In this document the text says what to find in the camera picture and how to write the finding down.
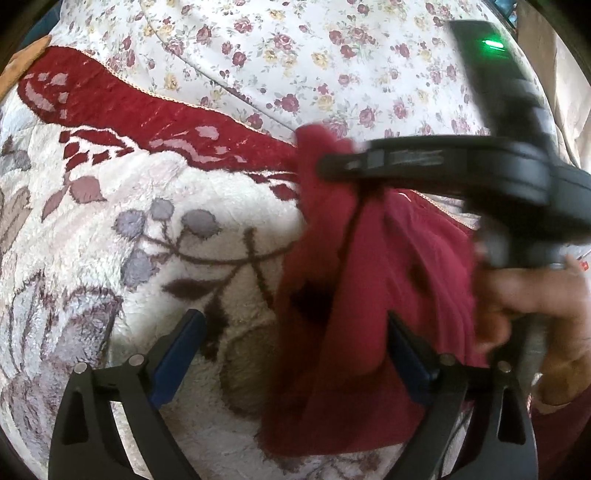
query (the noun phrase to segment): red sleeve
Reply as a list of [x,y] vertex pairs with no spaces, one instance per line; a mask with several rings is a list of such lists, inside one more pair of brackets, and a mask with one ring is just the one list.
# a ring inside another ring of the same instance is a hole
[[591,419],[591,387],[561,410],[532,415],[538,446],[540,480],[548,480],[564,462]]

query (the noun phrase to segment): green led light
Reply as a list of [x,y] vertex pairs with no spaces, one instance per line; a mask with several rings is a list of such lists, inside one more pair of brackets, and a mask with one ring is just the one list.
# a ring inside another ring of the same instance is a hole
[[493,50],[505,50],[505,46],[500,41],[483,40],[482,43]]

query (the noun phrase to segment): human hand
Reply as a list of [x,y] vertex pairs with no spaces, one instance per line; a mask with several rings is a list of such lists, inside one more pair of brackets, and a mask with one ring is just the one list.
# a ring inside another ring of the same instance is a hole
[[490,270],[480,265],[473,291],[476,341],[483,352],[504,344],[511,335],[511,320],[522,314],[542,313],[554,319],[538,400],[562,405],[591,385],[591,294],[573,257],[567,257],[564,270]]

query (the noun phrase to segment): red towel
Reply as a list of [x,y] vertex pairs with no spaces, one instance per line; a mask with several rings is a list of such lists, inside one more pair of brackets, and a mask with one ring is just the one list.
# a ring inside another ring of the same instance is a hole
[[351,142],[315,125],[296,136],[308,227],[285,258],[275,299],[280,358],[262,445],[305,456],[404,442],[424,412],[387,358],[387,311],[438,352],[483,365],[474,349],[470,230],[409,190],[373,192],[355,213],[356,187],[315,173],[320,157],[349,153]]

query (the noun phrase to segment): rose print fabric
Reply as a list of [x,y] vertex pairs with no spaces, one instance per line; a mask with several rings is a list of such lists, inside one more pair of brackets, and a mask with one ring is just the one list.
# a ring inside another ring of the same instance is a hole
[[282,140],[313,122],[357,141],[486,134],[445,26],[453,19],[494,23],[543,95],[479,0],[66,0],[54,42]]

